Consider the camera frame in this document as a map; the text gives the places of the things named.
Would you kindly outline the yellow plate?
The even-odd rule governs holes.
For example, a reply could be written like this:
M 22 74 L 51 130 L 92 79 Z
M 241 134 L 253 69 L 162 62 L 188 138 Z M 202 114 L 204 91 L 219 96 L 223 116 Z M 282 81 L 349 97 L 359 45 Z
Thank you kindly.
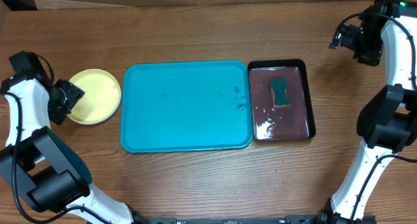
M 68 117 L 79 124 L 91 125 L 104 122 L 118 109 L 121 87 L 115 77 L 101 69 L 81 71 L 70 79 L 84 95 L 71 110 Z

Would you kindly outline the green sponge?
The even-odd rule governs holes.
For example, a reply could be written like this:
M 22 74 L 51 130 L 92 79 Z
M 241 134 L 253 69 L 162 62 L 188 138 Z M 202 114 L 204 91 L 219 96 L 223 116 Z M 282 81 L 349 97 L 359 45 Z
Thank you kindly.
M 287 80 L 285 78 L 276 78 L 270 80 L 270 91 L 272 95 L 272 107 L 274 109 L 286 107 L 291 104 L 287 94 Z

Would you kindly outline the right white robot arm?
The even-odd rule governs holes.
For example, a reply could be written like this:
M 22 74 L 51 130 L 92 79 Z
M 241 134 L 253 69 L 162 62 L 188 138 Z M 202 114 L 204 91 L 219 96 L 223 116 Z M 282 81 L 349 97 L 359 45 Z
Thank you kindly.
M 355 16 L 361 24 L 342 21 L 329 47 L 346 47 L 370 66 L 384 55 L 385 86 L 358 116 L 360 144 L 342 185 L 309 223 L 375 223 L 364 217 L 367 200 L 389 163 L 416 140 L 416 3 L 374 0 Z

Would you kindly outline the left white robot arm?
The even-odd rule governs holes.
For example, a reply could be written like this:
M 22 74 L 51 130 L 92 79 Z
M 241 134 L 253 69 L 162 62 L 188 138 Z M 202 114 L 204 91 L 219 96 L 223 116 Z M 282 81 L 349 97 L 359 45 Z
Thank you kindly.
M 14 75 L 1 83 L 8 102 L 10 131 L 1 150 L 1 177 L 10 187 L 19 213 L 38 223 L 22 204 L 47 210 L 51 223 L 73 214 L 88 223 L 146 223 L 139 212 L 118 202 L 93 184 L 84 161 L 52 130 L 62 124 L 84 92 L 67 80 L 55 79 L 45 58 L 21 51 L 9 58 Z

